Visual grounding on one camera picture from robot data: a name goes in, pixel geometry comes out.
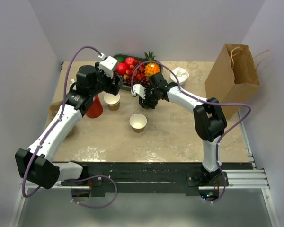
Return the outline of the brown paper coffee cup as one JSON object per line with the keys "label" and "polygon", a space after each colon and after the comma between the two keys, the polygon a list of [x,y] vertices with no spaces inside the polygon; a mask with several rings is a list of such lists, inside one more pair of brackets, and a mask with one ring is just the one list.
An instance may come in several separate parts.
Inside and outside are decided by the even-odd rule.
{"label": "brown paper coffee cup", "polygon": [[144,131],[147,124],[147,118],[140,113],[133,114],[129,119],[129,124],[134,132],[140,133]]}

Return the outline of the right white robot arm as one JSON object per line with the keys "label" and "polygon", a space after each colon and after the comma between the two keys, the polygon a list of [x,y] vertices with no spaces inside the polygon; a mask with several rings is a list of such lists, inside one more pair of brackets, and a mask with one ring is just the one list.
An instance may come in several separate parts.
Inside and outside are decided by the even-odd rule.
{"label": "right white robot arm", "polygon": [[221,174],[219,142],[227,121],[216,98],[206,99],[185,91],[175,82],[168,83],[161,73],[150,78],[151,87],[133,85],[132,95],[139,96],[143,108],[154,109],[159,100],[177,104],[194,115],[195,131],[203,141],[201,181],[208,186],[218,181]]}

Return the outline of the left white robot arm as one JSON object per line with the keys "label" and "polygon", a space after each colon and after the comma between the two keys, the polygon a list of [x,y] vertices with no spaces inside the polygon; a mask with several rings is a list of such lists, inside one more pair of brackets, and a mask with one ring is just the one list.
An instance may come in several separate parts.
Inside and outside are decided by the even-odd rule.
{"label": "left white robot arm", "polygon": [[123,77],[116,72],[118,62],[107,58],[94,66],[81,66],[76,82],[70,87],[63,103],[42,135],[27,149],[20,148],[15,154],[19,175],[45,189],[52,188],[57,181],[72,179],[77,185],[88,182],[88,173],[80,164],[69,162],[54,164],[53,158],[59,146],[73,127],[93,105],[101,92],[117,95]]}

